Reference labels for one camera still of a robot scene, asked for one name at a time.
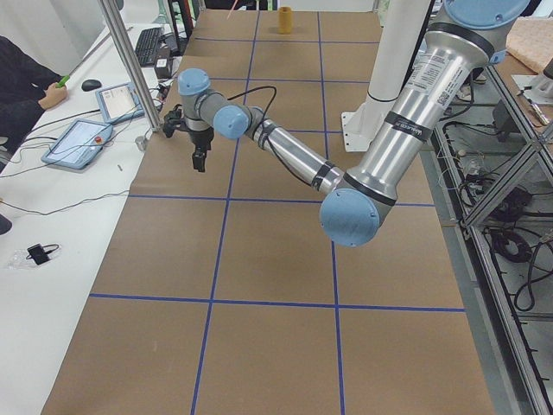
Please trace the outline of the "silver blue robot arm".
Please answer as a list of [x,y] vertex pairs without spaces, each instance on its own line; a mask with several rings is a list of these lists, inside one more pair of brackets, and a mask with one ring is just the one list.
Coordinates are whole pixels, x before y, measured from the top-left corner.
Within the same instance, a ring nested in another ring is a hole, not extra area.
[[234,105],[199,68],[182,71],[178,91],[185,131],[249,137],[299,180],[325,194],[319,220],[336,244],[369,242],[397,201],[397,185],[476,68],[500,63],[524,1],[446,1],[431,22],[416,22],[411,1],[391,2],[379,52],[398,64],[388,73],[401,91],[361,162],[341,170],[257,107]]

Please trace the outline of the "person's hand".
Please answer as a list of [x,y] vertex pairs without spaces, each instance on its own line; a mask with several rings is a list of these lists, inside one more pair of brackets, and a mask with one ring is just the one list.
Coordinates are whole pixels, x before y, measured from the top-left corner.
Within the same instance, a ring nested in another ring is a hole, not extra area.
[[48,110],[56,107],[59,103],[67,98],[67,88],[65,86],[58,86],[57,83],[51,84],[45,91],[45,96],[38,101],[38,105]]

